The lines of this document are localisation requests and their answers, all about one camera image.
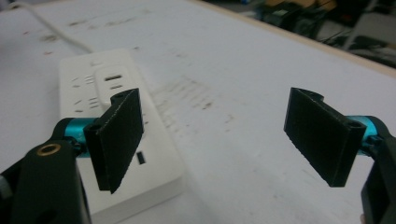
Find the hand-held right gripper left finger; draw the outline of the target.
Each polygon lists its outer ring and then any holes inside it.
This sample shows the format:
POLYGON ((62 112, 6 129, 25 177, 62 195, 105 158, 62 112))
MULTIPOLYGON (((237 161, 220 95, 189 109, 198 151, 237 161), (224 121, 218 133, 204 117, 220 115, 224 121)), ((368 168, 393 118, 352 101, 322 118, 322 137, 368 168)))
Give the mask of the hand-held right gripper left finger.
POLYGON ((113 95, 110 108, 84 129, 99 190, 114 193, 144 133, 139 89, 113 95))

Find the light wooden desk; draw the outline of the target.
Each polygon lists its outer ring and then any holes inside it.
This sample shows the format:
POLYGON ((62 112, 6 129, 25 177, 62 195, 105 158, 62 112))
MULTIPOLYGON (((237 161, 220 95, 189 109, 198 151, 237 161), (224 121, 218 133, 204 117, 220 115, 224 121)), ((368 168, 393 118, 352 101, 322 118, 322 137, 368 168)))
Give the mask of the light wooden desk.
POLYGON ((361 15, 342 49, 348 50, 355 38, 361 35, 396 44, 396 17, 374 12, 361 15))

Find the black case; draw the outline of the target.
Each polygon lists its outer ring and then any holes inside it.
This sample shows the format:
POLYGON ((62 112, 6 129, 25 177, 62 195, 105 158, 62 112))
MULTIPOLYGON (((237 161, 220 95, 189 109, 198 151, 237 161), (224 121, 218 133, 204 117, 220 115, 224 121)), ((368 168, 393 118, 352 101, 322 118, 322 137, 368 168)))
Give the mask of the black case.
POLYGON ((304 10, 295 5, 264 7, 261 21, 296 34, 308 34, 315 28, 315 21, 304 16, 304 10))

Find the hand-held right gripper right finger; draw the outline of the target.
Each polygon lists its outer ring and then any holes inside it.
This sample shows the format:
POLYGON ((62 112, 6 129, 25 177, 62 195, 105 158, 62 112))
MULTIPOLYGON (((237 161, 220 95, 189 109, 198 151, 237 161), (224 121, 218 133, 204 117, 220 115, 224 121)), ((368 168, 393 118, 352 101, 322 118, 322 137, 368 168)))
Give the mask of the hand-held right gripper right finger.
POLYGON ((284 131, 329 186, 343 187, 366 126, 327 105, 322 95, 292 88, 284 131))

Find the white power strip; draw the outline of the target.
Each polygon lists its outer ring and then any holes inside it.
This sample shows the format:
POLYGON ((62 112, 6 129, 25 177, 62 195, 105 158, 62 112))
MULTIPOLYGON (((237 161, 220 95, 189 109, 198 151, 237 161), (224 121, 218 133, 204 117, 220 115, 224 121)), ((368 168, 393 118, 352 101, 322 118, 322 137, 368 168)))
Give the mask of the white power strip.
POLYGON ((61 117, 98 118, 105 112, 96 93, 93 74, 110 65, 126 66, 137 83, 144 134, 115 193, 99 190, 89 158, 78 160, 93 224, 117 224, 177 196, 183 190, 182 160, 127 49, 113 49, 61 60, 61 117))

